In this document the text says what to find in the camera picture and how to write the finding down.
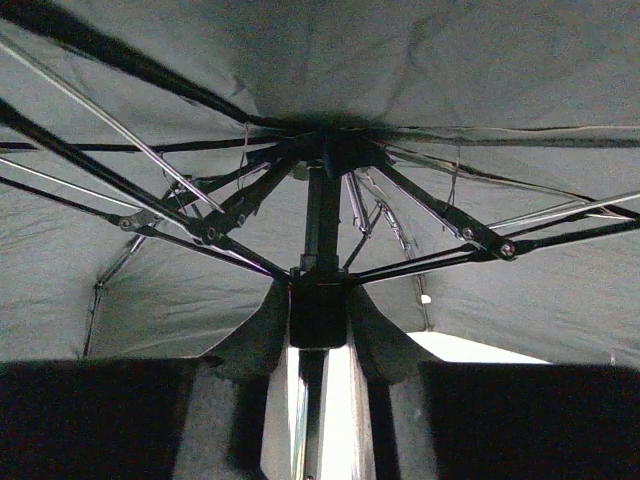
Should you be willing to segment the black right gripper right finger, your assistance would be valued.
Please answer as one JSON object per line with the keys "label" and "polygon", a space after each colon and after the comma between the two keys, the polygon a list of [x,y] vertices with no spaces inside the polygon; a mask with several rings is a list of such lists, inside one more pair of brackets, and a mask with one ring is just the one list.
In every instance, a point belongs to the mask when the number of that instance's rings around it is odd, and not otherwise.
{"label": "black right gripper right finger", "polygon": [[441,479],[636,479],[639,372],[630,367],[425,364]]}

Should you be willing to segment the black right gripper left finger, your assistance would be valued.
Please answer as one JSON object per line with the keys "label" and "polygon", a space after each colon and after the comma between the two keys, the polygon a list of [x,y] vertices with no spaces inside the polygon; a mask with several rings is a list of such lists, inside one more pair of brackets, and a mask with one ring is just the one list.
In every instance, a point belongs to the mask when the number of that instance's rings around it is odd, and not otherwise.
{"label": "black right gripper left finger", "polygon": [[178,479],[202,359],[1,364],[4,479]]}

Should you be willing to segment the beige folding umbrella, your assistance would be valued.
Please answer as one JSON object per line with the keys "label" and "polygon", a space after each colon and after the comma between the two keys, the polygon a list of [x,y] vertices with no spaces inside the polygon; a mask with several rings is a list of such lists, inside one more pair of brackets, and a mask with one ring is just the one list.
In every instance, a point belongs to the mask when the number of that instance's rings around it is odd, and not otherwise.
{"label": "beige folding umbrella", "polygon": [[635,1],[5,1],[1,364],[202,359],[178,479],[441,479],[425,364],[639,372]]}

